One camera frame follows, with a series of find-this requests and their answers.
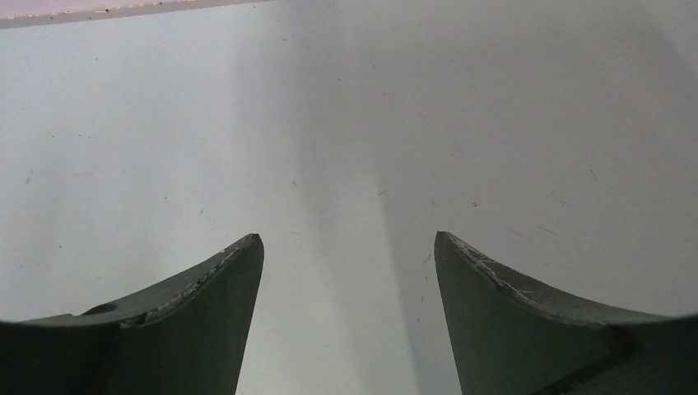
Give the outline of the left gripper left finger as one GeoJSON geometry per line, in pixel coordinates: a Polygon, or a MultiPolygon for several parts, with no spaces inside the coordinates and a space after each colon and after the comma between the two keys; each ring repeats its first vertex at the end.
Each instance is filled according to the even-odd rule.
{"type": "Polygon", "coordinates": [[[2,322],[2,393],[235,393],[263,260],[250,234],[83,314],[2,322]]]}

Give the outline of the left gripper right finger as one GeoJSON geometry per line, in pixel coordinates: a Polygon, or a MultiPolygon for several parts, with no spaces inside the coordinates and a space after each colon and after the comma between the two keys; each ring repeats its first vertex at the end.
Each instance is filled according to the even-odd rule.
{"type": "Polygon", "coordinates": [[[696,316],[572,295],[445,231],[434,255],[463,393],[696,393],[696,316]]]}

